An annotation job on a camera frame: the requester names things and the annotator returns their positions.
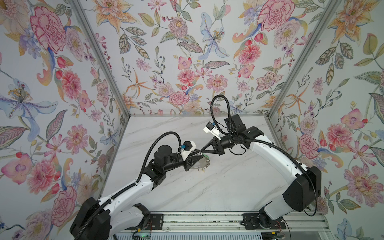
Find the metal keyring disc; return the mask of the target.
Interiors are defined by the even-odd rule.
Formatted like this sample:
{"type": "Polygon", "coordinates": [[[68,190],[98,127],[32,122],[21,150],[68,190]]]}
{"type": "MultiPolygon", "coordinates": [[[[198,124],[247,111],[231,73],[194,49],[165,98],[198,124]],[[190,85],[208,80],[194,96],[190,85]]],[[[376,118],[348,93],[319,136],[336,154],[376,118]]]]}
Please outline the metal keyring disc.
{"type": "Polygon", "coordinates": [[[201,160],[204,160],[204,168],[202,170],[205,170],[211,163],[210,159],[203,158],[201,160]]]}

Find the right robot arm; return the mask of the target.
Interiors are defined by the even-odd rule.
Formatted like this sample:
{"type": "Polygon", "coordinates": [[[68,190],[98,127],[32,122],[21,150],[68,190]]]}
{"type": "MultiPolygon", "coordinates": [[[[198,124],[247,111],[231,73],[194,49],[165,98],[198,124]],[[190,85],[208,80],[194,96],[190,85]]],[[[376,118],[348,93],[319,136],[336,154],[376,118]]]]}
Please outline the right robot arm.
{"type": "Polygon", "coordinates": [[[204,131],[214,135],[207,144],[213,147],[211,154],[222,155],[226,149],[243,145],[266,160],[289,185],[280,195],[259,210],[257,221],[264,228],[273,221],[291,212],[303,212],[311,203],[317,203],[322,180],[321,171],[295,160],[276,146],[258,128],[246,128],[239,115],[225,119],[227,133],[222,132],[217,122],[206,124],[204,131]]]}

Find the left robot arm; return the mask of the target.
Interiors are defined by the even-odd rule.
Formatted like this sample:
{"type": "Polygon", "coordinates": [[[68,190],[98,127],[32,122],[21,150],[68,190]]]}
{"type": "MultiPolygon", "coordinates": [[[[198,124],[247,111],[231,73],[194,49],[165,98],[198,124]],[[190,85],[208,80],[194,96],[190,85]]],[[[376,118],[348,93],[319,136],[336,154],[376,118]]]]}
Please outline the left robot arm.
{"type": "Polygon", "coordinates": [[[125,229],[150,228],[151,212],[137,199],[158,187],[167,172],[179,167],[188,171],[204,156],[193,142],[185,142],[176,153],[168,145],[160,146],[133,182],[106,197],[86,200],[70,227],[71,235],[76,240],[107,240],[125,229]]]}

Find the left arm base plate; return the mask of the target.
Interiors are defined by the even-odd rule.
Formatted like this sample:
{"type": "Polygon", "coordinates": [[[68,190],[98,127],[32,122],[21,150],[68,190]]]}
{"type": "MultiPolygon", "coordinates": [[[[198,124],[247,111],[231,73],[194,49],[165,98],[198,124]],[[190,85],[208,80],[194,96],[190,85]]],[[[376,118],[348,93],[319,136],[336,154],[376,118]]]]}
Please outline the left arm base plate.
{"type": "Polygon", "coordinates": [[[164,214],[149,214],[141,218],[138,224],[135,224],[125,230],[162,230],[164,224],[164,214]]]}

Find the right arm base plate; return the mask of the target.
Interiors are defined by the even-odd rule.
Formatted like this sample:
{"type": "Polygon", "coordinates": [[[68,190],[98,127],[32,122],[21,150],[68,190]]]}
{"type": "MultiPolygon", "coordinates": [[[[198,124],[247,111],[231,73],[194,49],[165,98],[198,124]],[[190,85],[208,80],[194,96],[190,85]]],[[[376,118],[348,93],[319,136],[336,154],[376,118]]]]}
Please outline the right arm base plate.
{"type": "Polygon", "coordinates": [[[259,213],[242,214],[243,220],[240,225],[246,230],[285,230],[287,228],[282,217],[272,220],[268,216],[259,213]]]}

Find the aluminium front rail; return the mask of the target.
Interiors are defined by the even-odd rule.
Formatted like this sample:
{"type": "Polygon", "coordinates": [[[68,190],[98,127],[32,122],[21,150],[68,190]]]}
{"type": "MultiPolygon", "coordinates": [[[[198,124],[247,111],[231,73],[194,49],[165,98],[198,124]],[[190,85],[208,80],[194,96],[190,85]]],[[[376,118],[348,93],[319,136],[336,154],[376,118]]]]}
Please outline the aluminium front rail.
{"type": "Polygon", "coordinates": [[[162,230],[122,230],[107,240],[333,240],[321,214],[283,216],[285,230],[246,230],[242,214],[255,212],[152,212],[164,214],[162,230]]]}

